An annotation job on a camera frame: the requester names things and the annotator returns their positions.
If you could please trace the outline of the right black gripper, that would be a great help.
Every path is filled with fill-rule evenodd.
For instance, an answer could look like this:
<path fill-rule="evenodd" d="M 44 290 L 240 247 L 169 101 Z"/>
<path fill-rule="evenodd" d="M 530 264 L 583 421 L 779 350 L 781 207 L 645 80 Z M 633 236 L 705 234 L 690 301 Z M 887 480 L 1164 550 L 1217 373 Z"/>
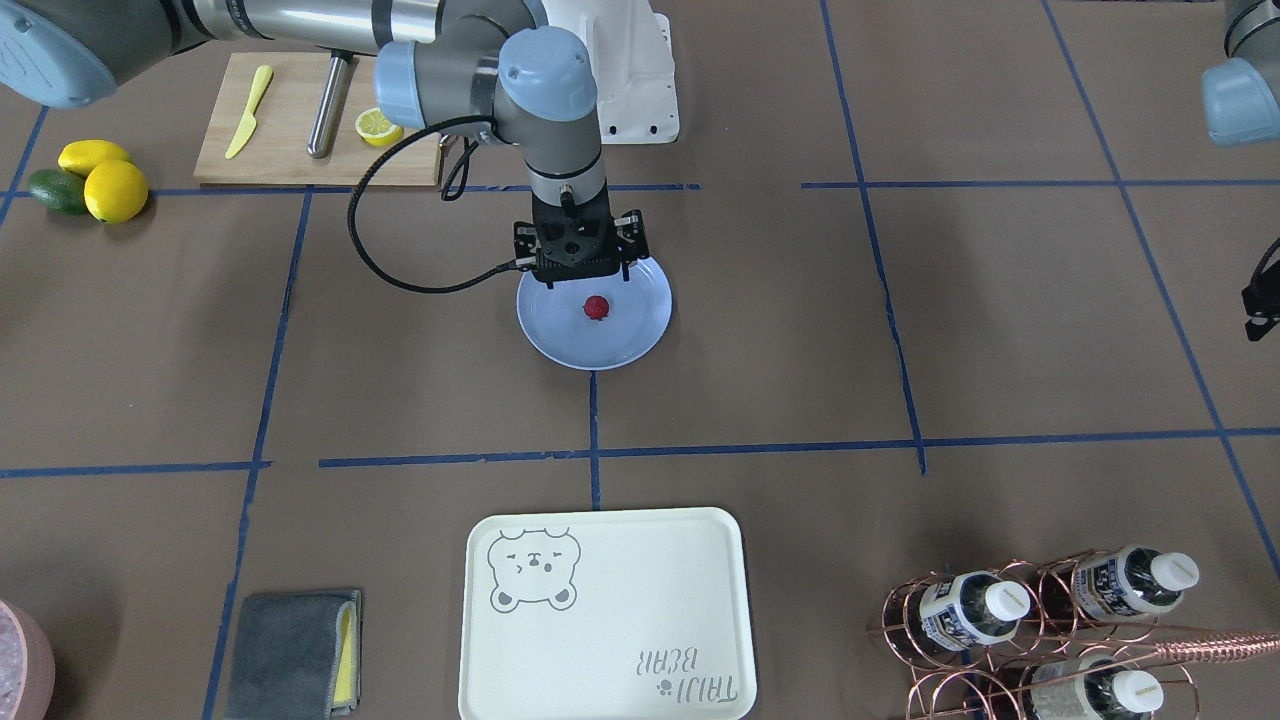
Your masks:
<path fill-rule="evenodd" d="M 513 268 L 532 272 L 536 282 L 556 284 L 611 277 L 630 282 L 632 268 L 652 258 L 639 209 L 611 215 L 609 199 L 595 196 L 570 210 L 532 200 L 532 223 L 513 224 Z"/>

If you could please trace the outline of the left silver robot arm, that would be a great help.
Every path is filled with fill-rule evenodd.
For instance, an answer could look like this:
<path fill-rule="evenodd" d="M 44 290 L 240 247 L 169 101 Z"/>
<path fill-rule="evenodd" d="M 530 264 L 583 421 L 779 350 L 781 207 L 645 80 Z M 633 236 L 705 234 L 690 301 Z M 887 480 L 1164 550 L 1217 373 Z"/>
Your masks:
<path fill-rule="evenodd" d="M 1225 1 L 1225 61 L 1201 77 L 1210 140 L 1221 149 L 1279 138 L 1279 3 Z M 1242 290 L 1245 336 L 1257 342 L 1279 324 L 1279 241 L 1263 251 Z"/>

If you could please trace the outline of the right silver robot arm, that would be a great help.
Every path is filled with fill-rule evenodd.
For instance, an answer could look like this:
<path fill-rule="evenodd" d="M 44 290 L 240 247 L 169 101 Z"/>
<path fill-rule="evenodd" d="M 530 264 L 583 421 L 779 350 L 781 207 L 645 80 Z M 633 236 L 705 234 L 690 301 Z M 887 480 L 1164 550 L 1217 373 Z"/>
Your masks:
<path fill-rule="evenodd" d="M 517 146 L 532 218 L 509 272 L 545 286 L 621 275 L 650 255 L 640 211 L 611 208 L 602 61 L 540 1 L 5 1 L 3 83 L 83 108 L 218 40 L 307 44 L 374 60 L 378 106 L 410 129 Z"/>

